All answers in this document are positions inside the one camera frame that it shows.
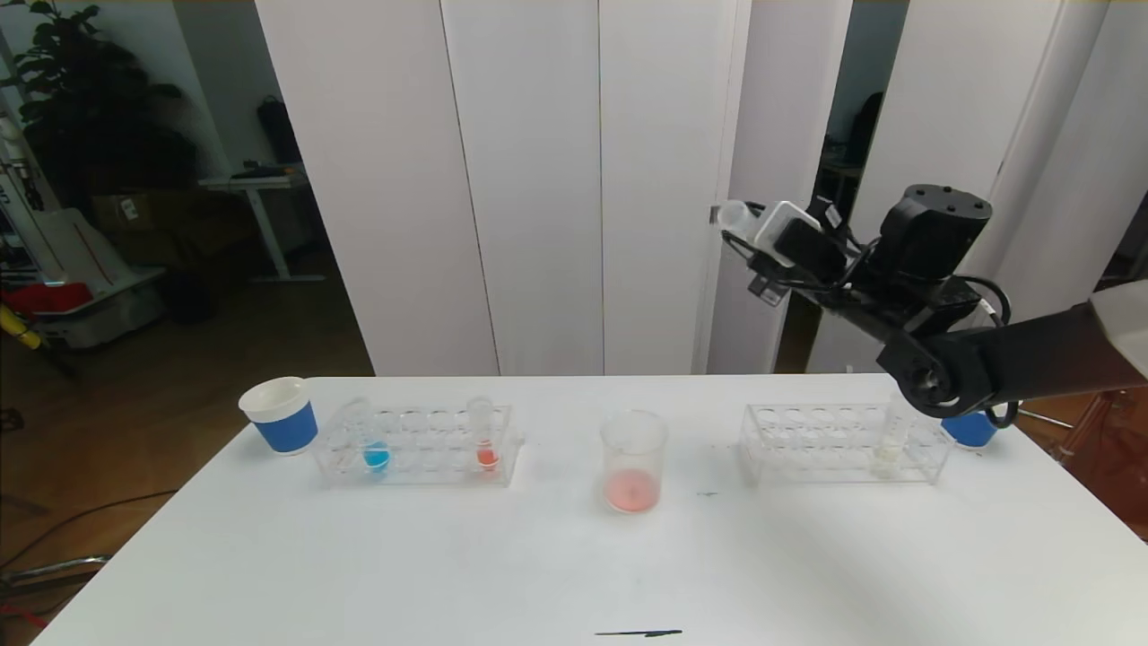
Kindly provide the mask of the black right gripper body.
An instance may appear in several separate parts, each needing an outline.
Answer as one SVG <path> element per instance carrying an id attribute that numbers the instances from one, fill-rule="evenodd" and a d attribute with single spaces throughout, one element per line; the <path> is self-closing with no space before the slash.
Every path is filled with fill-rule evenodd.
<path id="1" fill-rule="evenodd" d="M 848 218 L 830 223 L 820 231 L 820 221 L 791 218 L 760 244 L 748 260 L 757 277 L 751 291 L 770 302 L 782 291 L 798 291 L 820 308 L 841 308 L 843 277 L 848 268 Z"/>

